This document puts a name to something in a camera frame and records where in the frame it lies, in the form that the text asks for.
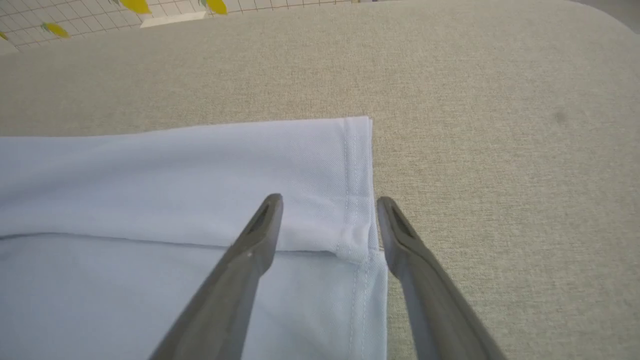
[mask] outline yellow leaf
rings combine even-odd
[[[207,0],[207,5],[216,13],[223,15],[227,13],[227,6],[222,0]]]
[[[47,27],[49,31],[51,31],[55,35],[61,38],[70,38],[69,34],[67,33],[67,30],[64,30],[62,26],[58,24],[52,24],[50,22],[45,22],[44,25]]]
[[[151,13],[146,0],[120,0],[120,2],[134,13]]]

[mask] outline stitching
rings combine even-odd
[[[347,119],[342,119],[342,124],[344,126],[344,146],[343,146],[343,150],[342,153],[344,155],[344,183],[345,183],[345,189],[346,189],[346,194],[345,194],[345,203],[344,203],[344,220],[342,223],[342,233],[340,234],[340,239],[338,239],[338,244],[336,246],[335,249],[335,253],[338,255],[338,257],[340,256],[340,248],[342,245],[342,242],[344,241],[344,237],[346,236],[347,233],[347,220],[348,220],[348,215],[349,215],[349,158],[348,158],[348,148],[347,148],[347,139],[348,139],[348,132],[349,132],[349,127],[347,125]],[[351,351],[353,349],[353,327],[355,324],[355,308],[356,308],[356,285],[358,282],[358,276],[360,276],[360,265],[357,265],[357,269],[356,269],[356,273],[353,276],[353,291],[351,292],[351,328],[349,330],[349,351],[348,351],[348,355],[347,355],[347,359],[351,359]]]
[[[344,241],[344,237],[347,233],[346,229],[347,229],[347,219],[348,219],[348,215],[349,215],[349,158],[348,158],[348,151],[347,151],[347,132],[349,131],[349,128],[346,124],[346,119],[342,119],[342,124],[344,125],[344,143],[343,143],[343,148],[342,148],[342,155],[344,156],[344,185],[345,185],[345,201],[344,201],[344,219],[342,221],[342,232],[340,233],[340,238],[338,239],[338,244],[336,244],[335,246],[335,253],[336,255],[338,255],[338,257],[340,256],[340,248],[342,245],[342,242]]]
[[[369,285],[369,270],[371,269],[371,253],[369,253],[369,256],[367,257],[367,270],[364,273],[364,290],[367,291],[367,286]],[[365,328],[367,326],[367,307],[364,306],[363,307],[363,311],[364,314],[362,315],[362,331],[360,333],[360,344],[361,344],[361,350],[360,350],[360,358],[364,360],[364,331]]]
[[[351,330],[349,331],[349,352],[347,354],[347,359],[351,359],[351,350],[353,345],[353,324],[355,319],[355,309],[356,309],[356,284],[358,281],[358,276],[360,275],[360,265],[357,265],[356,274],[353,276],[353,293],[351,294]]]

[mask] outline white fabric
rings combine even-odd
[[[0,358],[146,359],[274,192],[243,358],[386,358],[365,117],[0,138]]]

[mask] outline beige fabric surface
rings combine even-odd
[[[0,74],[2,135],[368,115],[377,195],[510,359],[640,354],[640,37],[603,12],[257,13],[70,40],[0,57]],[[389,358],[412,358],[395,281],[388,319]]]

